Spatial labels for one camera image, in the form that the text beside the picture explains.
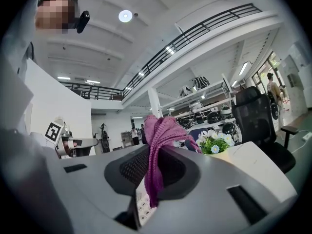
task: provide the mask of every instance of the knitted fabric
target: knitted fabric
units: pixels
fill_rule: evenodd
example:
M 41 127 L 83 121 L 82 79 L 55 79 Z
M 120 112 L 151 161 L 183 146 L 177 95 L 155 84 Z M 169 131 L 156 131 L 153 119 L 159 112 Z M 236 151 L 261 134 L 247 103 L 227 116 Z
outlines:
M 173 145 L 173 141 L 188 139 L 197 152 L 201 153 L 193 137 L 188 135 L 174 117 L 156 118 L 149 115 L 144 121 L 145 137 L 150 145 L 149 167 L 145 176 L 145 188 L 150 197 L 150 206 L 157 206 L 157 193 L 163 189 L 163 180 L 158 168 L 158 151 L 163 145 Z

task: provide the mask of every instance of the flower pot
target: flower pot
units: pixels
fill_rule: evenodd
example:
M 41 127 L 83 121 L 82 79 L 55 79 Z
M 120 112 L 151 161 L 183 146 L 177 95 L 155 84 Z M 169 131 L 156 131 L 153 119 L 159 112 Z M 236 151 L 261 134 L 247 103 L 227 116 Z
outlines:
M 221 160 L 224 160 L 226 162 L 229 162 L 230 164 L 232 164 L 231 160 L 230 160 L 230 156 L 228 153 L 228 149 L 224 150 L 221 153 L 217 153 L 217 154 L 206 154 L 207 156 L 213 157 L 213 158 L 219 158 Z

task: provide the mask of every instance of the black metal railing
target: black metal railing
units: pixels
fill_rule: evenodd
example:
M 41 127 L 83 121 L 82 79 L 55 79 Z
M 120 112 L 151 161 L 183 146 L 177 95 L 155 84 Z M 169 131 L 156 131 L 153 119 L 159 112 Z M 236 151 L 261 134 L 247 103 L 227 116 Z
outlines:
M 60 81 L 60 83 L 85 99 L 122 100 L 124 98 L 123 91 L 116 88 L 64 81 Z
M 133 90 L 153 70 L 155 70 L 159 65 L 170 58 L 170 56 L 174 55 L 177 51 L 190 44 L 192 41 L 228 22 L 259 12 L 261 12 L 261 10 L 256 8 L 252 3 L 249 3 L 223 11 L 196 24 L 192 28 L 176 37 L 164 48 L 162 48 L 156 55 L 154 55 L 123 89 L 123 96 L 127 96 L 130 91 Z

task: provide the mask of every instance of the desk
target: desk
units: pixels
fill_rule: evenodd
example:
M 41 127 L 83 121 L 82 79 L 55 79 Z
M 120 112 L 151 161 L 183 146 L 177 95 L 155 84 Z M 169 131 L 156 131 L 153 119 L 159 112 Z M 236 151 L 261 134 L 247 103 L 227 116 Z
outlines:
M 225 123 L 229 123 L 229 122 L 233 122 L 235 121 L 235 118 L 231 118 L 231 119 L 226 119 L 226 120 L 221 120 L 219 122 L 216 122 L 216 123 L 202 123 L 202 124 L 197 124 L 189 129 L 187 129 L 186 131 L 189 133 L 191 130 L 194 130 L 194 129 L 199 129 L 199 128 L 212 128 L 212 127 L 215 127 L 215 126 L 219 126 L 219 125 L 222 125 L 222 124 L 225 124 Z
M 264 185 L 280 202 L 297 195 L 287 177 L 253 142 L 233 146 L 227 151 L 210 156 L 233 164 Z

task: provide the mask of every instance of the green leaves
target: green leaves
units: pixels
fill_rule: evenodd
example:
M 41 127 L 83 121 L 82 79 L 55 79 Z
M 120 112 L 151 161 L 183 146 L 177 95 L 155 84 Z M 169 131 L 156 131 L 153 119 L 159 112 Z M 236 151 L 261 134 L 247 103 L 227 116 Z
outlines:
M 219 147 L 219 153 L 225 151 L 227 148 L 229 148 L 229 145 L 225 142 L 224 139 L 218 138 L 218 139 L 213 139 L 212 137 L 206 138 L 205 142 L 200 143 L 200 148 L 203 154 L 213 154 L 211 151 L 211 148 L 217 145 Z

